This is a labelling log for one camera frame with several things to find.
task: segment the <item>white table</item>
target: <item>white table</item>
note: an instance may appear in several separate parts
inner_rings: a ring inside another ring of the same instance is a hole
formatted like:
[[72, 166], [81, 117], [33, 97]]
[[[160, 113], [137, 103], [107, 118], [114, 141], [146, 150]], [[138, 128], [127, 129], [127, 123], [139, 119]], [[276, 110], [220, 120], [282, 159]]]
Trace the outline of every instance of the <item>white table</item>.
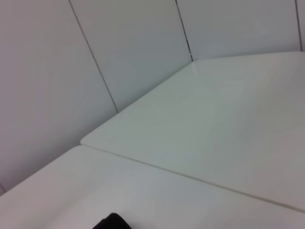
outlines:
[[305, 54], [197, 61], [81, 143], [305, 210]]
[[305, 215], [85, 146], [0, 197], [0, 228], [303, 229]]

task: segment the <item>white wall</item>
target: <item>white wall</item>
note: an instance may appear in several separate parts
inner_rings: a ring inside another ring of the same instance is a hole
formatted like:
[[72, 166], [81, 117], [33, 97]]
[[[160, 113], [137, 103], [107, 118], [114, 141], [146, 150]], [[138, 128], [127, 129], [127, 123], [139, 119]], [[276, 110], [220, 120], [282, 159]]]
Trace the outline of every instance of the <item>white wall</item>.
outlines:
[[175, 0], [71, 0], [119, 110], [191, 62]]
[[295, 0], [178, 0], [194, 59], [299, 51]]
[[0, 183], [12, 188], [115, 114], [68, 0], [2, 0]]
[[305, 1], [297, 0], [303, 50], [305, 48]]

